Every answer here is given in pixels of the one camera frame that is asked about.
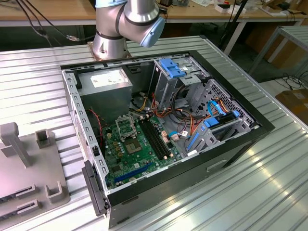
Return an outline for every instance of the aluminum table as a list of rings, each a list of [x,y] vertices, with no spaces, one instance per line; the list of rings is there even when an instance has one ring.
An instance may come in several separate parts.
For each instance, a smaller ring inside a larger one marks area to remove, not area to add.
[[[128,43],[132,56],[198,50],[276,129],[227,169],[112,230],[307,230],[308,127],[247,73],[201,37],[160,39],[150,49]],[[0,123],[20,135],[49,128],[71,201],[9,230],[106,230],[96,217],[69,116],[59,65],[93,61],[86,45],[0,53]]]
[[[284,36],[283,41],[279,44],[277,49],[274,51],[273,55],[276,57],[276,55],[282,50],[284,45],[287,43],[287,41],[291,41],[295,43],[297,46],[301,47],[305,51],[308,52],[308,26],[279,26],[276,28],[276,30],[271,35],[270,39],[267,41],[267,43],[262,48],[259,55],[255,58],[255,61],[253,62],[250,70],[248,73],[251,75],[254,70],[257,68],[258,64],[264,57],[264,55],[268,52],[272,44],[275,42],[276,38],[282,35]],[[269,62],[271,63],[274,60],[274,58],[270,57]],[[303,64],[297,69],[297,72],[295,75],[299,75],[302,70],[306,68],[308,65],[308,60],[306,62],[303,62]]]

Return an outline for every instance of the table leg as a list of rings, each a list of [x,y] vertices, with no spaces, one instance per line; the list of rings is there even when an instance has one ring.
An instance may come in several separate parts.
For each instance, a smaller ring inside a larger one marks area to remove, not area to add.
[[[294,25],[295,26],[300,26],[302,24],[303,20],[301,21],[297,21]],[[268,62],[271,63],[273,62],[273,60],[276,58],[276,56],[278,55],[278,53],[283,49],[283,47],[285,46],[285,44],[287,43],[288,39],[284,38],[282,40],[282,42],[279,44],[279,46],[276,48],[276,50],[273,52],[273,54],[270,56],[270,58],[268,59]]]
[[[249,69],[248,73],[251,75],[253,73],[253,71],[256,69],[256,67],[258,66],[259,62],[262,60],[262,58],[264,57],[264,55],[266,54],[266,52],[268,52],[268,50],[270,49],[270,47],[272,46],[272,44],[274,43],[274,41],[276,40],[276,38],[279,35],[279,30],[280,28],[276,28],[274,33],[271,35],[270,39],[266,42],[265,46],[262,48],[261,52],[258,54],[258,56],[256,57],[255,61],[253,62],[251,68]]]
[[[233,35],[232,35],[232,37],[231,37],[231,39],[230,39],[230,41],[229,41],[229,43],[228,43],[228,45],[227,45],[225,51],[224,51],[224,53],[225,53],[226,55],[229,55],[229,54],[230,54],[230,52],[231,52],[233,46],[235,45],[236,40],[239,38],[239,36],[240,36],[242,30],[244,29],[245,25],[246,25],[246,21],[240,22],[240,23],[237,25],[236,30],[235,30],[235,32],[233,33]]]
[[[304,62],[298,67],[298,69],[296,70],[295,76],[297,78],[299,78],[300,74],[306,69],[306,67],[308,66],[308,55],[306,55],[306,57],[304,57]]]

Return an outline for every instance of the wooden table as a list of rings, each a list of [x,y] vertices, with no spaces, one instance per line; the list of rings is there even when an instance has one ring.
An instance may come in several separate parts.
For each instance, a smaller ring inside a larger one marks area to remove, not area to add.
[[[95,9],[88,0],[29,0],[29,2],[54,25],[96,24]],[[41,16],[38,15],[38,18],[42,25],[48,25]],[[0,26],[29,26],[29,22],[18,4],[12,1],[0,3]]]
[[[207,7],[201,6],[195,2],[190,2],[188,7],[170,6],[168,9],[167,23],[218,23],[228,22],[230,14],[220,13],[215,10],[214,5]],[[290,16],[270,16],[264,11],[257,9],[253,12],[246,12],[241,15],[237,20],[239,22],[233,36],[231,37],[226,49],[225,54],[229,55],[236,40],[240,36],[246,23],[248,22],[295,22],[296,26],[302,24],[307,18],[306,15],[295,14]]]
[[[95,25],[95,10],[88,0],[30,0],[54,25]],[[48,23],[43,18],[42,24]],[[217,23],[229,21],[230,14],[220,13],[214,9],[213,5],[201,6],[195,2],[190,2],[188,7],[170,6],[168,9],[167,23]],[[295,25],[300,25],[306,16],[298,14],[295,18],[273,17],[258,9],[247,12],[238,19],[238,26],[230,39],[225,53],[229,54],[236,40],[241,34],[244,26],[248,22],[285,22],[295,21]],[[0,26],[29,26],[29,22],[16,2],[0,3]]]

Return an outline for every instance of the power cable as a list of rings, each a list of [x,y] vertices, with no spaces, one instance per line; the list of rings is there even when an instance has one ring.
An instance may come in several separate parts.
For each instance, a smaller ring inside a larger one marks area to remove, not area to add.
[[[39,36],[44,37],[44,38],[48,41],[49,45],[52,47],[52,45],[51,45],[51,43],[50,43],[50,41],[49,41],[49,39],[48,39],[48,35],[47,35],[46,31],[45,31],[44,28],[42,27],[42,24],[40,23],[40,21],[39,21],[39,19],[36,17],[36,15],[31,11],[31,9],[25,4],[25,2],[24,2],[23,0],[16,0],[16,2],[17,2],[17,4],[19,5],[19,7],[22,9],[22,11],[24,12],[24,14],[26,15],[27,20],[28,20],[28,22],[30,23],[31,28],[32,28]],[[22,6],[21,3],[22,3],[22,4],[30,11],[30,13],[35,17],[35,19],[37,20],[37,22],[38,22],[38,24],[39,24],[40,29],[36,29],[36,28],[35,28],[35,26],[33,25],[33,23],[32,23],[32,21],[31,21],[29,15],[28,15],[28,13],[27,13],[27,11],[24,9],[24,7]]]

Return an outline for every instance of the red wire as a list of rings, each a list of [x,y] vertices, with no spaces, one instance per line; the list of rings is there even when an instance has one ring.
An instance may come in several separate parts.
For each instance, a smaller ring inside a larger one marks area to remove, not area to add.
[[[102,145],[103,145],[103,131],[102,131],[102,126],[101,126],[100,118],[99,118],[99,116],[93,110],[89,109],[89,111],[92,112],[95,115],[95,117],[97,118],[98,125],[100,126],[100,136],[101,136],[100,147],[102,147]]]

